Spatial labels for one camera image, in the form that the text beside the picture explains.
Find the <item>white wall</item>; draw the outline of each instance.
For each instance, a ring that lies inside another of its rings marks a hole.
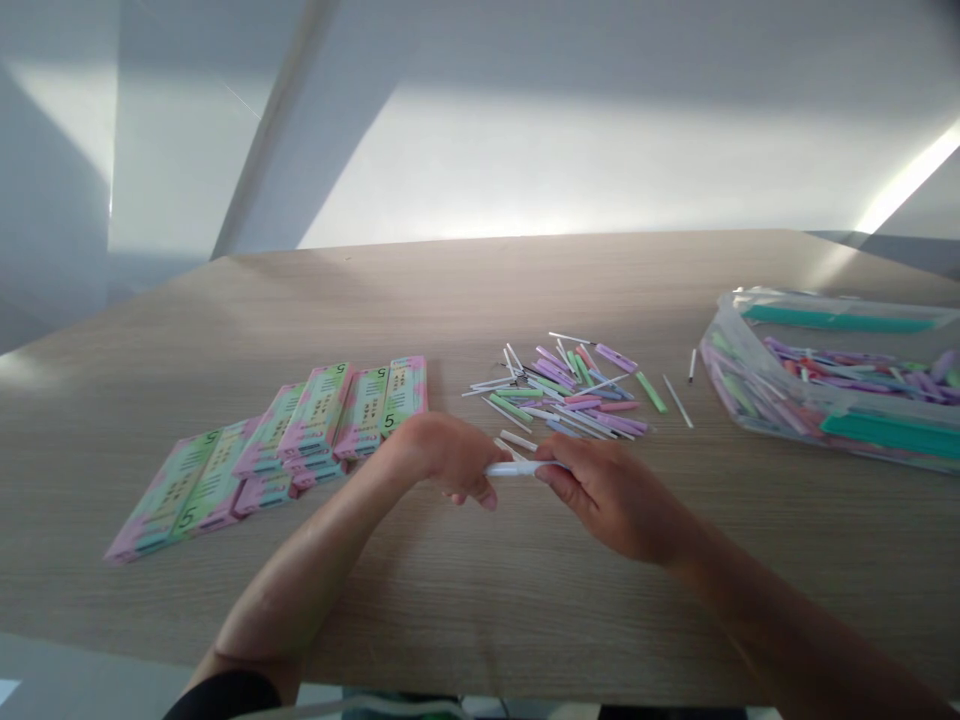
[[[110,302],[210,259],[304,4],[124,3]]]
[[[956,17],[900,0],[346,0],[236,252],[852,229],[960,117]]]
[[[104,306],[119,14],[0,3],[0,353]]]

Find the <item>white stick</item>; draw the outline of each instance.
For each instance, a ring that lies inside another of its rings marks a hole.
[[[680,402],[680,398],[677,397],[677,391],[673,389],[673,385],[670,384],[670,381],[667,379],[666,375],[663,376],[663,381],[667,384],[667,390],[669,390],[670,394],[673,395],[673,401],[680,409],[680,414],[683,415],[683,419],[687,421],[687,427],[693,430],[693,423],[690,422],[690,416],[687,415],[687,409],[683,407],[683,403]]]
[[[482,383],[474,383],[473,385],[470,386],[470,389],[479,390],[482,387],[487,387],[487,385],[499,385],[500,383],[510,382],[511,380],[513,380],[512,377],[497,378],[496,380],[487,380],[486,382],[482,382]]]
[[[489,405],[490,407],[492,407],[494,410],[496,410],[498,413],[500,413],[501,415],[503,415],[507,420],[509,420],[510,422],[512,422],[512,423],[513,423],[514,425],[516,425],[518,428],[523,428],[523,431],[524,431],[525,433],[528,433],[528,434],[530,434],[530,435],[533,435],[533,430],[531,430],[531,429],[528,428],[526,425],[524,425],[522,422],[520,422],[519,420],[517,420],[515,417],[513,417],[513,415],[511,415],[510,413],[508,413],[508,412],[505,411],[505,410],[501,410],[500,408],[498,408],[496,405],[494,405],[492,402],[490,402],[490,401],[487,400],[486,398],[480,398],[480,399],[483,400],[487,405]]]
[[[523,371],[523,363],[520,362],[520,358],[517,357],[517,354],[513,351],[513,347],[510,343],[507,343],[507,350],[510,351],[510,354],[513,356],[514,361],[517,363],[517,372]]]
[[[613,378],[612,380],[607,380],[606,382],[602,382],[599,385],[594,385],[592,388],[581,390],[578,393],[574,393],[573,397],[576,397],[577,395],[589,395],[592,390],[599,390],[600,388],[606,387],[607,385],[613,385],[615,382],[617,382],[618,380],[623,380],[625,377],[630,377],[630,373],[627,373],[626,375],[619,375]]]
[[[601,425],[593,418],[584,417],[583,415],[575,415],[572,410],[567,410],[565,407],[560,407],[559,405],[556,406],[556,410],[557,412],[563,413],[566,417],[573,418],[577,422],[581,422],[584,425],[589,425],[597,432],[603,433],[609,440],[617,439],[617,436],[613,434],[613,431],[610,430],[610,428],[605,427],[604,425]]]
[[[547,412],[546,410],[538,410],[537,408],[524,408],[523,411],[529,415],[538,417],[541,420],[556,420],[558,422],[560,421],[559,415],[557,415],[556,413]]]
[[[460,397],[470,397],[471,395],[483,395],[485,392],[493,392],[494,390],[500,390],[505,387],[513,387],[510,383],[506,385],[494,385],[493,387],[480,388],[479,390],[471,390],[468,393],[463,393]]]
[[[590,340],[584,340],[583,338],[575,338],[570,335],[561,335],[560,333],[554,333],[554,332],[547,333],[547,334],[552,335],[553,337],[562,337],[564,340],[573,340],[574,342],[583,342],[583,343],[586,343],[587,345],[596,345],[595,342],[592,342]]]
[[[536,380],[533,380],[532,378],[530,378],[530,376],[527,376],[527,384],[533,385],[533,387],[537,388],[537,390],[543,390],[544,395],[549,395],[554,400],[559,400],[560,402],[563,402],[563,395],[558,393],[553,388],[548,388],[543,383],[538,383]]]
[[[506,444],[503,440],[501,440],[500,438],[494,438],[494,439],[493,439],[493,444],[496,445],[496,446],[497,446],[498,448],[500,448],[501,450],[506,450],[508,453],[510,453],[510,457],[513,458],[513,461],[514,461],[514,462],[527,462],[527,459],[526,459],[523,455],[521,455],[520,453],[518,453],[516,450],[514,450],[514,449],[513,449],[512,447],[510,447],[509,445],[507,445],[507,444]]]
[[[529,440],[525,440],[525,439],[523,439],[522,437],[519,437],[518,435],[514,435],[514,434],[513,434],[512,432],[510,432],[509,430],[501,430],[501,431],[500,431],[500,437],[502,437],[504,440],[509,440],[509,441],[512,442],[514,445],[519,445],[519,446],[522,447],[524,450],[529,450],[530,452],[536,452],[536,451],[537,451],[537,446],[536,446],[536,445],[534,445],[534,444],[533,444],[532,442],[530,442]]]
[[[766,380],[764,380],[764,379],[763,379],[762,377],[760,377],[759,375],[754,375],[754,376],[753,376],[753,379],[754,379],[754,380],[759,380],[761,385],[763,385],[765,388],[767,388],[767,390],[769,390],[770,392],[772,392],[774,395],[776,395],[776,396],[777,396],[778,398],[780,398],[781,400],[786,400],[786,399],[787,399],[787,396],[784,395],[784,394],[783,394],[782,392],[780,392],[779,390],[777,390],[777,388],[776,388],[775,385],[771,385],[770,383],[768,383]]]
[[[585,433],[587,433],[587,435],[593,435],[595,438],[597,438],[597,439],[599,439],[599,440],[612,440],[612,439],[615,439],[615,438],[613,437],[613,435],[601,435],[598,431],[593,430],[592,428],[590,428],[590,426],[588,426],[588,425],[586,425],[586,424],[582,424],[582,423],[577,422],[577,420],[574,420],[574,419],[569,418],[569,417],[567,417],[566,415],[564,415],[564,417],[563,417],[563,419],[562,419],[562,422],[567,423],[567,425],[570,425],[571,427],[576,428],[576,429],[579,430],[580,432],[585,432]]]
[[[563,340],[560,340],[559,338],[557,338],[557,349],[560,351],[560,359],[563,360],[563,364],[566,365],[567,369],[570,370],[570,374],[575,378],[579,377],[577,375],[576,368],[570,364],[570,360],[567,358],[567,351],[563,347]]]
[[[522,477],[524,475],[533,475],[537,468],[543,467],[544,465],[566,467],[566,465],[556,461],[537,462],[535,460],[528,460],[523,463],[493,463],[493,465],[487,465],[487,467],[483,469],[483,474],[487,477]]]

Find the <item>right hand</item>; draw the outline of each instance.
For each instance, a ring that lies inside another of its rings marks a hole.
[[[537,448],[542,480],[604,545],[633,560],[669,565],[695,532],[697,517],[620,444],[555,433]]]

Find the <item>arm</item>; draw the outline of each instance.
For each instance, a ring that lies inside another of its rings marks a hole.
[[[482,471],[501,459],[489,438],[452,417],[407,420],[260,570],[186,690],[227,670],[253,670],[273,683],[285,705],[293,704],[306,651],[380,521],[427,478],[455,504],[470,496],[495,509]]]
[[[652,562],[696,594],[788,720],[954,718],[956,714],[883,655],[684,507],[612,442],[554,435],[537,477],[601,542]]]

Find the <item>hand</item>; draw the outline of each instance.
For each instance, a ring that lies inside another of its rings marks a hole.
[[[497,509],[497,494],[483,469],[510,460],[473,425],[444,413],[408,418],[384,444],[400,448],[401,462],[414,482],[431,480],[454,504],[472,497],[486,510]]]
[[[537,448],[537,460],[556,465],[537,478],[576,513],[590,533],[633,560],[673,562],[698,520],[648,467],[612,441],[555,433]]]

